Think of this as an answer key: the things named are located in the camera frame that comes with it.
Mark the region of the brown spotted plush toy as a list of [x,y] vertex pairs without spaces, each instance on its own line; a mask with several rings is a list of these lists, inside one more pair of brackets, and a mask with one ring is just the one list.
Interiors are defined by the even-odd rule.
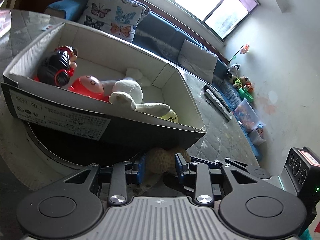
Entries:
[[165,172],[176,174],[175,154],[177,153],[180,153],[186,162],[191,162],[189,153],[181,147],[171,150],[154,148],[146,155],[146,169],[154,174],[163,174]]

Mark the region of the white plush rabbit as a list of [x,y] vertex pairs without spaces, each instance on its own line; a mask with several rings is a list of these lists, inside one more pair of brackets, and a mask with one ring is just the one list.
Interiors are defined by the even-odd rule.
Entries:
[[127,68],[126,76],[113,83],[107,84],[103,82],[105,94],[110,93],[108,96],[108,102],[117,107],[123,107],[128,110],[137,111],[153,115],[156,117],[162,117],[171,111],[169,105],[157,102],[157,103],[143,103],[143,91],[141,85],[151,85],[151,82],[146,78],[143,73],[136,68]]

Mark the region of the red round tumbler toy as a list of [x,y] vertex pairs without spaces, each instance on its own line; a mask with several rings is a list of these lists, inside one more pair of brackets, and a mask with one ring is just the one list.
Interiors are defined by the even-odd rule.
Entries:
[[96,77],[90,75],[77,78],[68,90],[104,102],[108,102],[109,98],[108,95],[105,96],[104,94],[102,83]]

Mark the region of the black-haired red doll figurine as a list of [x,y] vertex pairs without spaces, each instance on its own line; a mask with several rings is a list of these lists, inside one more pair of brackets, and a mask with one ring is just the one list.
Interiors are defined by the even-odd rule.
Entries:
[[78,50],[71,46],[59,46],[47,54],[37,66],[34,81],[63,87],[67,85],[77,68]]

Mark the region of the clear plastic toy bin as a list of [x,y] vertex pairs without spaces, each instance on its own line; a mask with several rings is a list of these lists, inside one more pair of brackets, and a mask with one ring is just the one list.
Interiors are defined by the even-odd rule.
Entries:
[[266,141],[264,138],[265,124],[257,116],[247,99],[243,99],[236,107],[234,115],[248,133],[253,145],[259,146]]

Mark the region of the white remote control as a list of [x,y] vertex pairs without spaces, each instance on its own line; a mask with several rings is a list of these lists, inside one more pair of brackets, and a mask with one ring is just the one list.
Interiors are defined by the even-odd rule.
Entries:
[[223,114],[228,120],[232,120],[231,109],[224,101],[219,92],[212,86],[204,85],[203,87],[205,96],[214,104],[214,106]]

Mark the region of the green plush toys pile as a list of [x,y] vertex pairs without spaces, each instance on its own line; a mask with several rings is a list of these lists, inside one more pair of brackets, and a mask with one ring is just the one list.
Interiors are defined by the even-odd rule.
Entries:
[[241,99],[253,102],[253,85],[248,77],[233,77],[233,87],[238,91]]

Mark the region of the round grey tray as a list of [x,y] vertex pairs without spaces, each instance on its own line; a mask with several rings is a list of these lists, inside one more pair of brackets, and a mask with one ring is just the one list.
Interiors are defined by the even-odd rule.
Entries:
[[14,178],[29,190],[38,190],[90,163],[107,167],[140,156],[126,152],[118,157],[114,150],[111,156],[107,150],[87,156],[89,143],[88,139],[12,117],[1,96],[1,158]]

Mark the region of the grey plain cushion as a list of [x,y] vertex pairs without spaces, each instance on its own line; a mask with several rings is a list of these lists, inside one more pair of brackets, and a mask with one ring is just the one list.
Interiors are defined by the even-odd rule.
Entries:
[[187,71],[203,79],[207,83],[212,83],[214,70],[219,57],[202,48],[193,42],[184,40],[178,55],[178,62]]

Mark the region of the panda plush toy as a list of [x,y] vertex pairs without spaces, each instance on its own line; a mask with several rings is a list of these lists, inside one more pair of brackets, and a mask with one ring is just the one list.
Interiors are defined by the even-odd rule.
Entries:
[[240,64],[233,64],[228,67],[228,78],[231,79],[232,77],[238,77],[238,70],[240,68]]

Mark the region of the white cardboard box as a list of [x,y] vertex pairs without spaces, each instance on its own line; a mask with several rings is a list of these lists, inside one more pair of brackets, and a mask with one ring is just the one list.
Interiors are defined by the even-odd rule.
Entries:
[[173,63],[84,25],[43,32],[3,77],[12,116],[104,145],[186,149],[206,133]]

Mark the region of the blue sofa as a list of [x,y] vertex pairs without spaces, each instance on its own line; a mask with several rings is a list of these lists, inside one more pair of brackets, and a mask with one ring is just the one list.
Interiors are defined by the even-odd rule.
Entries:
[[[137,25],[133,44],[155,53],[173,63],[178,63],[178,55],[184,40],[201,46],[202,44],[187,32],[155,11],[151,11]],[[222,160],[226,157],[257,164],[262,155],[250,141],[247,132],[237,124],[236,119],[227,121],[222,113],[205,96],[203,87],[207,85],[195,76],[185,73],[185,78],[194,95],[207,134],[188,148],[188,153],[208,160]],[[227,79],[227,66],[217,60],[211,85],[222,96],[233,111],[240,104],[240,96]]]

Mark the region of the butterfly print pillow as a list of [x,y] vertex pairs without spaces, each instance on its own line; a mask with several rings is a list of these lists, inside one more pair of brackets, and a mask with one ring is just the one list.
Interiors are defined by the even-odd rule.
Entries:
[[88,0],[78,23],[133,42],[150,8],[136,0]]

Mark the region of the ID card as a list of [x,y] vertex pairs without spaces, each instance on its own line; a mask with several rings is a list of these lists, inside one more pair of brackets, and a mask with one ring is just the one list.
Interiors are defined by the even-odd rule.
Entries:
[[47,25],[47,26],[43,27],[42,30],[43,31],[47,31],[47,30],[49,30],[49,29],[51,29],[53,27],[54,27],[53,25]]

